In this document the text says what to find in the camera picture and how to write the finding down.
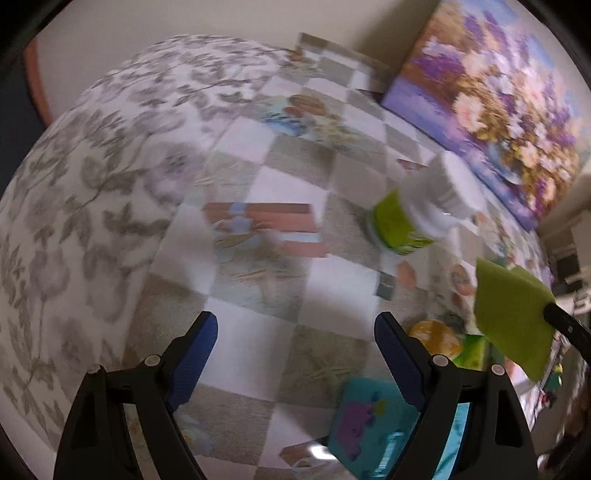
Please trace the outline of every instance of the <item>floral pattern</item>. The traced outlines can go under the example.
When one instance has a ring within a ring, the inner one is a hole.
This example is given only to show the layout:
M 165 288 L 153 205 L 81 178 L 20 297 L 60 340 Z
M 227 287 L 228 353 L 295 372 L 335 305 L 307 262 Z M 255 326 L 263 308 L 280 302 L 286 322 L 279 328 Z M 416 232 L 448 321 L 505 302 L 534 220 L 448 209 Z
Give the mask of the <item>floral pattern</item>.
M 204 159 L 286 58 L 238 38 L 160 42 L 85 91 L 16 172 L 0 200 L 0 383 L 54 450 L 88 367 L 119 366 Z
M 442 2 L 384 105 L 464 156 L 528 230 L 579 171 L 576 99 L 504 0 Z

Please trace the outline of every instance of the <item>white bottle cap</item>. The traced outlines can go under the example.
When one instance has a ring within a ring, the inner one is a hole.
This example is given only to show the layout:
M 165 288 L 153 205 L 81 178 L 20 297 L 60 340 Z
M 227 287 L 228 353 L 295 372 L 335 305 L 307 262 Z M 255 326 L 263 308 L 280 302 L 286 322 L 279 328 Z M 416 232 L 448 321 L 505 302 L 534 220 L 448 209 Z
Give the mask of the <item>white bottle cap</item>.
M 428 175 L 433 203 L 457 219 L 481 212 L 485 208 L 480 182 L 466 163 L 454 152 L 443 151 L 429 164 Z

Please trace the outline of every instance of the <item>teal box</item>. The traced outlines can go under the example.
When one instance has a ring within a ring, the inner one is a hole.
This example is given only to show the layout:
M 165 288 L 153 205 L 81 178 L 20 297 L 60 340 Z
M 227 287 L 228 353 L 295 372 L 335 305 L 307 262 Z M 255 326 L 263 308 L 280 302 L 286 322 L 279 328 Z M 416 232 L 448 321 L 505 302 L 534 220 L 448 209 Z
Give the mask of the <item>teal box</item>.
M 459 404 L 434 480 L 451 474 L 469 404 Z M 353 378 L 347 384 L 329 438 L 329 450 L 359 480 L 386 478 L 402 454 L 420 412 L 395 382 Z

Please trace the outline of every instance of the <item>blue gripper pad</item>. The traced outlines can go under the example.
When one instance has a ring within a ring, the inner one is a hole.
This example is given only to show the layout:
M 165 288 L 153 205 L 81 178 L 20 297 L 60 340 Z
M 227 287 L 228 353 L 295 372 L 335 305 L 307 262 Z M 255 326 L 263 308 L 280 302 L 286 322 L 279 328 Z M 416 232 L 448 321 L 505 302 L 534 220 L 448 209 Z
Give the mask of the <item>blue gripper pad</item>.
M 166 402 L 172 413 L 191 398 L 216 340 L 217 318 L 215 315 L 209 314 L 172 373 L 170 390 L 166 397 Z
M 374 337 L 404 400 L 418 411 L 423 411 L 427 399 L 421 371 L 382 313 L 375 319 Z

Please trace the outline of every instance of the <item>canvas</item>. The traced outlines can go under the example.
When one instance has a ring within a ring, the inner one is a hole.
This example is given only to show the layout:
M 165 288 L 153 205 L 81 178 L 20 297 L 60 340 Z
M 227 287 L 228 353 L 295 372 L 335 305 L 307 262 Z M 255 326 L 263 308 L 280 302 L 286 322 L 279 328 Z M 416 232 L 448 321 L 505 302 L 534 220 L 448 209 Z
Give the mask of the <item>canvas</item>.
M 528 26 L 503 0 L 442 1 L 382 105 L 461 155 L 529 231 L 578 173 L 582 121 Z

